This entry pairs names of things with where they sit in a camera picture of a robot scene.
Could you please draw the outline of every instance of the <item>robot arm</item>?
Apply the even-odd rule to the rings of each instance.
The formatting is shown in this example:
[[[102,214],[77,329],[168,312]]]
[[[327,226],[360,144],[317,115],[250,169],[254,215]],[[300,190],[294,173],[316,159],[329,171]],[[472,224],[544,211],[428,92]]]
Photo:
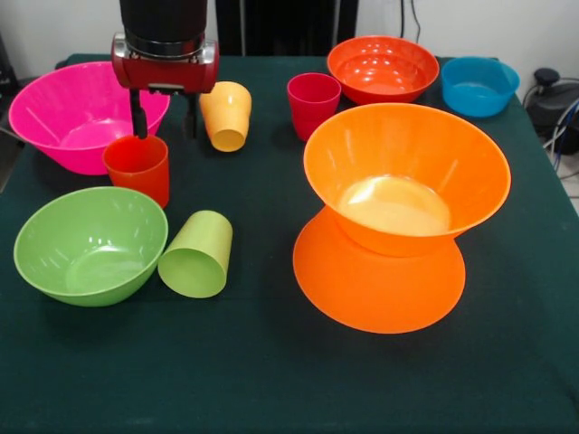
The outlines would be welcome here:
[[[113,69],[129,89],[133,132],[147,136],[139,91],[187,97],[186,132],[195,136],[196,96],[217,79],[219,47],[204,37],[207,0],[120,0],[125,28],[112,43]]]

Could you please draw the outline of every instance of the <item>green bowl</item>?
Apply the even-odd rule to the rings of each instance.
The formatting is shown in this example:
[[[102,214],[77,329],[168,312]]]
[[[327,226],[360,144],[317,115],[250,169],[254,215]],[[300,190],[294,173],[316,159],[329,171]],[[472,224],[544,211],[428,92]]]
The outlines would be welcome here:
[[[38,210],[16,237],[14,263],[30,285],[75,306],[133,295],[163,252],[168,224],[148,196],[118,187],[65,194]]]

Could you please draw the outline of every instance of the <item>red cup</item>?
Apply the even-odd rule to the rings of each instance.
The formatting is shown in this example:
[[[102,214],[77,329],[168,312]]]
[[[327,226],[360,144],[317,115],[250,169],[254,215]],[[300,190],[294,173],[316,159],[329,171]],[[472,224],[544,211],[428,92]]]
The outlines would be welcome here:
[[[304,141],[322,122],[336,113],[342,86],[334,77],[318,72],[295,76],[288,82],[291,120]]]
[[[105,149],[102,160],[117,187],[144,193],[162,208],[169,202],[169,150],[156,136],[126,136]]]

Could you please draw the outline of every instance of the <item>black cylinder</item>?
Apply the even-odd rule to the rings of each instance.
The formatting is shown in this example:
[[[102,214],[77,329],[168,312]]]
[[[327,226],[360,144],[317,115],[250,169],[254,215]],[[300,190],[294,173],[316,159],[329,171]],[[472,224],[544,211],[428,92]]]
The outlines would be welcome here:
[[[127,37],[149,42],[203,39],[207,0],[120,0]]]

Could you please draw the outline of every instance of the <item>pink bowl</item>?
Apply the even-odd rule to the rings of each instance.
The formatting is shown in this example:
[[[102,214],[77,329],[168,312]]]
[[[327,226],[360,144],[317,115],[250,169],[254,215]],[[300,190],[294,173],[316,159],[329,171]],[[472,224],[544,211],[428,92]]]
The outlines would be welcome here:
[[[167,95],[141,91],[149,134],[169,108]],[[105,175],[102,153],[113,140],[132,134],[128,90],[110,61],[68,66],[26,86],[9,111],[10,125],[62,167],[82,175]]]

